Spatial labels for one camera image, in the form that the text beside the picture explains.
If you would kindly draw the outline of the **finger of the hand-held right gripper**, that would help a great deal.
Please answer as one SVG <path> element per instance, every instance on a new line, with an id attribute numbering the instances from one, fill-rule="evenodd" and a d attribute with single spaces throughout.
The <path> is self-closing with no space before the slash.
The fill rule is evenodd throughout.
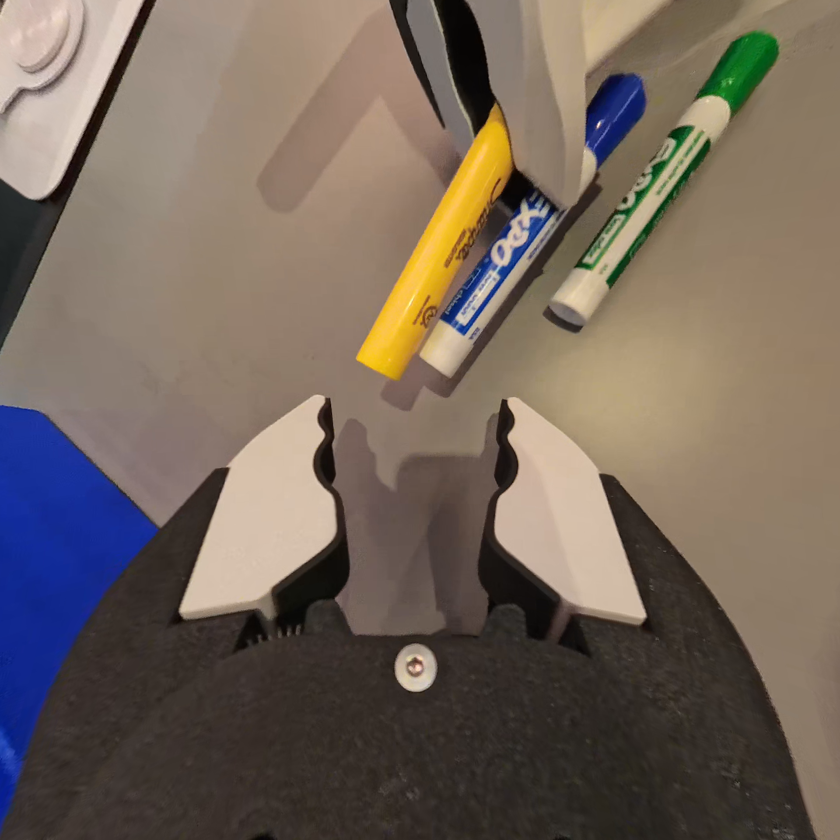
<path id="1" fill-rule="evenodd" d="M 473 141 L 495 104 L 487 54 L 467 1 L 391 1 L 412 67 L 453 141 Z"/>
<path id="2" fill-rule="evenodd" d="M 556 204 L 583 186 L 587 76 L 668 1 L 485 1 L 490 87 L 516 168 Z"/>

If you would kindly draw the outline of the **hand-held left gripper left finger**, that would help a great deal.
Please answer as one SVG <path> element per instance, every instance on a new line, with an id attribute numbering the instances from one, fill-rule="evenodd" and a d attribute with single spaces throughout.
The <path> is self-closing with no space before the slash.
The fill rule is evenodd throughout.
<path id="1" fill-rule="evenodd" d="M 330 399 L 313 395 L 233 457 L 181 619 L 257 613 L 284 623 L 341 593 L 349 544 L 333 440 Z"/>

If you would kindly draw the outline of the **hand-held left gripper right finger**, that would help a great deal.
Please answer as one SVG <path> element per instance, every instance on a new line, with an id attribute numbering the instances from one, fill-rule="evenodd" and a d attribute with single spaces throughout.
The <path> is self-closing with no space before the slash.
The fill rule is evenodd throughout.
<path id="1" fill-rule="evenodd" d="M 517 397 L 500 403 L 497 446 L 497 489 L 478 559 L 490 607 L 516 606 L 528 635 L 542 641 L 560 641 L 581 616 L 644 625 L 646 608 L 590 457 Z"/>

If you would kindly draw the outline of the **green dry erase marker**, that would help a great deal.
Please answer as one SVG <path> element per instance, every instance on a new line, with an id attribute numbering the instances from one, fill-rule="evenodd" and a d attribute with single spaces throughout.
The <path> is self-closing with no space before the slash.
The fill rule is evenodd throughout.
<path id="1" fill-rule="evenodd" d="M 551 314 L 583 328 L 732 118 L 780 54 L 776 37 L 756 30 L 730 43 L 688 109 L 549 302 Z"/>

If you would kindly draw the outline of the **blue dry erase marker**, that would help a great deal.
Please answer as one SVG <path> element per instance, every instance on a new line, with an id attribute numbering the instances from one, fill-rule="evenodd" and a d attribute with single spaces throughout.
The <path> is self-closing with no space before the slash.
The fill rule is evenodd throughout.
<path id="1" fill-rule="evenodd" d="M 586 110 L 578 201 L 604 161 L 642 118 L 647 106 L 643 79 L 634 73 L 606 78 Z M 574 204 L 556 205 L 531 186 L 512 206 L 505 226 L 456 291 L 424 343 L 421 359 L 453 377 L 481 334 L 525 276 Z"/>

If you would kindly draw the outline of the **yellow highlighter marker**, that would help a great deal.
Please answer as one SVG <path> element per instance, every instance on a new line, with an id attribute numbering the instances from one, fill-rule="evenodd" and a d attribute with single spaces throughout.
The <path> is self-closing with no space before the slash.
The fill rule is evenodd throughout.
<path id="1" fill-rule="evenodd" d="M 508 125 L 494 103 L 362 343 L 358 362 L 393 381 L 402 377 L 513 168 Z"/>

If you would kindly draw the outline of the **large blue plastic bin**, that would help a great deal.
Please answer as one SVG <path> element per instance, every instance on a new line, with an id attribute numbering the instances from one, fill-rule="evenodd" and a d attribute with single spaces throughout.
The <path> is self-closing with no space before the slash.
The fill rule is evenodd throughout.
<path id="1" fill-rule="evenodd" d="M 46 415 L 2 406 L 2 812 L 71 646 L 157 529 Z"/>

